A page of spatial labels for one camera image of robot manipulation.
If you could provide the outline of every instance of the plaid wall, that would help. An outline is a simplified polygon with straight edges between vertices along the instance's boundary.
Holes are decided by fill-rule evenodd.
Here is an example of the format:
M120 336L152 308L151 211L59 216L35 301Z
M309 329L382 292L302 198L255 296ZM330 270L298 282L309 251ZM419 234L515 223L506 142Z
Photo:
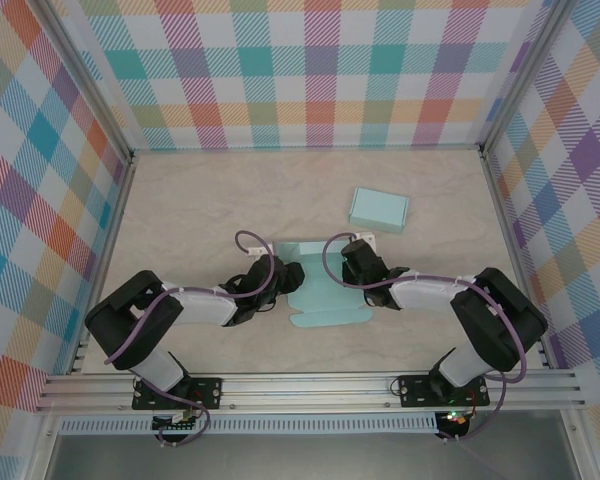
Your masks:
M84 313L123 163L24 0L0 1L0 480Z
M581 0L494 169L549 338L575 368L600 456L600 0Z
M55 3L132 143L179 149L476 143L542 0Z
M556 3L556 0L543 0L542 6L536 15L536 18L533 20L533 24L527 33L527 36L522 42L522 46L516 55L515 60L511 64L511 68L507 73L507 78L505 79L502 87L500 87L500 91L498 92L498 97L493 102L491 106L491 110L489 110L489 115L487 115L487 120L484 122L482 129L480 130L480 135L478 136L478 143L484 143L487 135L489 134L489 130L491 130L491 126L493 125L493 121L495 120L498 112L500 111L500 107L502 106L502 102L507 98L511 88L515 84L518 79L518 74L520 73L520 68L522 64L527 59L529 54L529 49L533 42L535 42L538 34L542 31L542 27L544 26L545 21L551 11L551 8Z

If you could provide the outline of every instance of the ventilation slot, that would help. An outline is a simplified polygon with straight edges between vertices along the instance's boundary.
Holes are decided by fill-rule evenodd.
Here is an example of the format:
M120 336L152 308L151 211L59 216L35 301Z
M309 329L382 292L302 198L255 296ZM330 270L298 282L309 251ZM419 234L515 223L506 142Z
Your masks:
M149 415L64 417L61 435L155 433ZM178 433L193 433L178 429ZM226 415L214 413L206 434L435 433L433 413L358 415Z

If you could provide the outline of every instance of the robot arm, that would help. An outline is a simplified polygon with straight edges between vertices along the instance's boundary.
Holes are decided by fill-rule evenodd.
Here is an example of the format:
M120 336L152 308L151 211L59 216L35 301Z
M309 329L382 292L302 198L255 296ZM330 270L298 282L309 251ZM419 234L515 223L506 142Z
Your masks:
M274 259L274 274L258 295L246 298L226 298L208 293L179 292L167 295L151 312L133 342L115 360L117 370L131 370L163 392L183 398L188 394L188 374L177 360L158 343L173 325L211 323L231 327L244 323L262 307L275 304L278 295L291 293L304 281L299 263L284 264ZM243 294L264 283L270 271L269 257L260 257L246 274L236 275L215 287L216 292ZM107 356L111 356L127 340L136 327L134 311L144 311L173 285L163 283L155 273L144 270L96 305L86 316L85 324ZM182 315L187 308L193 315Z
M370 285L405 275L419 275L404 267L389 270L364 240L347 245L342 255L345 258L342 278L347 283ZM500 305L525 352L547 330L544 316L501 271L487 268L463 280L485 290ZM466 285L419 279L364 292L375 306L395 310L426 308L458 317L469 341L447 353L429 372L430 387L442 401L451 398L456 389L474 378L492 370L509 372L520 361L514 340L497 313Z

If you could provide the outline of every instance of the marble-patterned surface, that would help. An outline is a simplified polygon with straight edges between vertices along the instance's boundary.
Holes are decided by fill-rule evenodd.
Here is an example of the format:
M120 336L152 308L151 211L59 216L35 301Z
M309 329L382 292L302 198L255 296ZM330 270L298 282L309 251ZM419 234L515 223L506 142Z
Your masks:
M356 187L410 198L401 235L375 232L388 266L441 275L513 271L475 151L296 151L141 155L104 294L142 269L213 286L246 272L236 230L325 239L348 223ZM234 328L173 327L161 345L191 372L426 370L466 339L454 316L375 309L371 321L298 328L286 300ZM539 367L535 352L530 363ZM107 372L91 342L84 372Z

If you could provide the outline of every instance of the black mounting bracket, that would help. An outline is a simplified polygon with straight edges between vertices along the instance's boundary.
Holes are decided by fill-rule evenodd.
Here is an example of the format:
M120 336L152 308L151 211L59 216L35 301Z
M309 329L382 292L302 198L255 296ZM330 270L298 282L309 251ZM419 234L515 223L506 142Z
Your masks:
M208 410L218 410L222 398L222 379L185 377L169 390L169 393L201 403ZM131 408L133 410L188 410L189 406L157 394L142 381L134 381Z
M486 407L489 405L489 391L483 377L476 377L464 387L457 388L448 402L442 401L430 387L429 375L401 375L398 377L400 405L407 407Z

